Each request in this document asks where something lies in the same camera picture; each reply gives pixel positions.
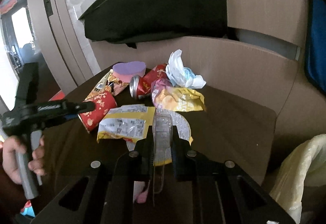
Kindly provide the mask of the person's left hand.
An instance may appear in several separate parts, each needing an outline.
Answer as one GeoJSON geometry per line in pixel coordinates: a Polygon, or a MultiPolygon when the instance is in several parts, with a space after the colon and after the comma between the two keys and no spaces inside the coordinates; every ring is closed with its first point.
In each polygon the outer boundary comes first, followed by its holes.
{"type": "MultiPolygon", "coordinates": [[[[22,184],[15,154],[25,154],[26,146],[16,136],[11,136],[2,143],[3,169],[15,184],[22,184]]],[[[36,175],[45,176],[45,147],[44,136],[40,138],[39,147],[32,153],[32,161],[29,162],[29,170],[36,175]]]]}

